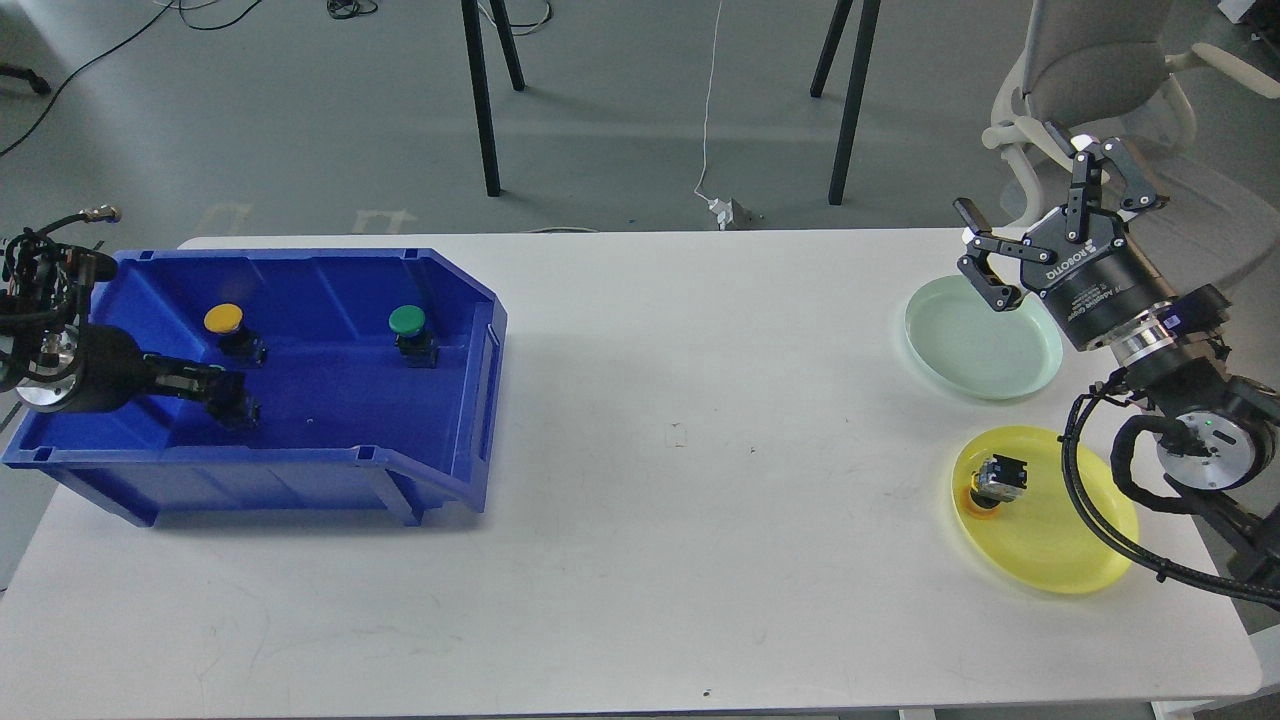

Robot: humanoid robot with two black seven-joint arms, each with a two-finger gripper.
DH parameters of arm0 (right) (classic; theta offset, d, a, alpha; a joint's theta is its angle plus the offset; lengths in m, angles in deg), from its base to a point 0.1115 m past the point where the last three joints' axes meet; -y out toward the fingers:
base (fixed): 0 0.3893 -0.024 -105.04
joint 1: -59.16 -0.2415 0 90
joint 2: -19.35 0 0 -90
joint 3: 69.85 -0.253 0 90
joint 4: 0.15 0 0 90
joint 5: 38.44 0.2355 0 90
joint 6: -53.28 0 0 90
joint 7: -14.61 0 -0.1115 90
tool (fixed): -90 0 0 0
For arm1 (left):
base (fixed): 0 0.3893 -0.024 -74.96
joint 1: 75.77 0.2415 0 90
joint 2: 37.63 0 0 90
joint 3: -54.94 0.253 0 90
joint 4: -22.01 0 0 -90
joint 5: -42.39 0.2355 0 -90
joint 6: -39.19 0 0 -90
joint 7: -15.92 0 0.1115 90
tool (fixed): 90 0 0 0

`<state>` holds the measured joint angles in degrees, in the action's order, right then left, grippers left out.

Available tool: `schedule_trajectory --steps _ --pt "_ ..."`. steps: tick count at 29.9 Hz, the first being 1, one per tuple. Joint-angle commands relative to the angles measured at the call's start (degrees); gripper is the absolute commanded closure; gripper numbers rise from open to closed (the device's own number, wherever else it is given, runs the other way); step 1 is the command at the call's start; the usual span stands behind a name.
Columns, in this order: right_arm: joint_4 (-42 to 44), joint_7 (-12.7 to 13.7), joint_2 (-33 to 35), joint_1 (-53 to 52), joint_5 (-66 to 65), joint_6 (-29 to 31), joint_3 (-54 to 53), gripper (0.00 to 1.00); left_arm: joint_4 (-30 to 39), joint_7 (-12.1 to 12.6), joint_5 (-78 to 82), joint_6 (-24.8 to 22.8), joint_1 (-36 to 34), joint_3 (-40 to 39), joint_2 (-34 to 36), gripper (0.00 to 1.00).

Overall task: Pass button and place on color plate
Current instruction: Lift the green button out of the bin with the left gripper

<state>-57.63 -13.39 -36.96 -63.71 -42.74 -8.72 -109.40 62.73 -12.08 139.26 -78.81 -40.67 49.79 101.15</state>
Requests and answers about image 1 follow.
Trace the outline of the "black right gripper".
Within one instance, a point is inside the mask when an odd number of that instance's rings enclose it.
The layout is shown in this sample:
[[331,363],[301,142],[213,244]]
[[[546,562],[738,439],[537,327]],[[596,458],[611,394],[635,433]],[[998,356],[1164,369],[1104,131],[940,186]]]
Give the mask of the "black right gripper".
[[952,205],[973,234],[957,268],[992,310],[1006,313],[1019,307],[1021,291],[1000,279],[988,256],[997,254],[1024,263],[1023,287],[1041,299],[1071,346],[1087,351],[1105,345],[1105,337],[1120,325],[1171,302],[1178,293],[1128,236],[1126,223],[1105,210],[1105,169],[1121,181],[1119,208],[1124,211],[1161,209],[1169,195],[1149,176],[1138,149],[1124,138],[1070,137],[1066,127],[1055,120],[1042,126],[1071,158],[1066,204],[1046,213],[1023,241],[1015,242],[995,234],[970,199],[955,199]]

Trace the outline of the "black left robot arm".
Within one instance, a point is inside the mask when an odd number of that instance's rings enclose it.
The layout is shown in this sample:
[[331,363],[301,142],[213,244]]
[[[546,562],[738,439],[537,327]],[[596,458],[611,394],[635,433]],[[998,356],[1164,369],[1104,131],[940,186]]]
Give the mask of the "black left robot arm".
[[92,292],[116,275],[118,263],[51,234],[120,217],[111,205],[88,208],[4,243],[3,391],[45,414],[113,413],[141,396],[165,396],[202,406],[224,427],[256,427],[260,405],[243,372],[145,352],[127,331],[90,322]]

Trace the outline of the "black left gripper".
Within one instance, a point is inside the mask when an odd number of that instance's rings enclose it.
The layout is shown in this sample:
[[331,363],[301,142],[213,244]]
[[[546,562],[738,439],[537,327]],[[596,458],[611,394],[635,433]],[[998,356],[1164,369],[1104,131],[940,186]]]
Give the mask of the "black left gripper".
[[18,398],[36,413],[111,413],[146,393],[201,405],[227,404],[244,373],[155,352],[142,354],[133,337],[114,325],[86,325],[76,337],[79,365],[60,380],[23,380]]

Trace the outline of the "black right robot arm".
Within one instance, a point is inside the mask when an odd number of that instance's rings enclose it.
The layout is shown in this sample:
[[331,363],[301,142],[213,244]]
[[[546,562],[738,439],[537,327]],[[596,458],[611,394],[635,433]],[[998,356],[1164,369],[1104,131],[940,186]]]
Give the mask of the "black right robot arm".
[[[1276,607],[1277,514],[1249,512],[1230,491],[1274,460],[1277,393],[1228,372],[1226,297],[1211,284],[1176,293],[1130,237],[1126,214],[1169,200],[1142,155],[1121,138],[1071,136],[1052,120],[1044,131],[1071,160],[1068,201],[1009,240],[957,199],[972,232],[957,268],[997,313],[1034,295],[1075,348],[1114,352],[1117,370],[1076,398],[1060,439],[1071,505],[1105,544],[1160,580]],[[1102,401],[1142,409],[1114,439],[1116,487],[1156,512],[1203,518],[1236,551],[1229,578],[1158,556],[1103,519],[1076,460],[1083,427]]]

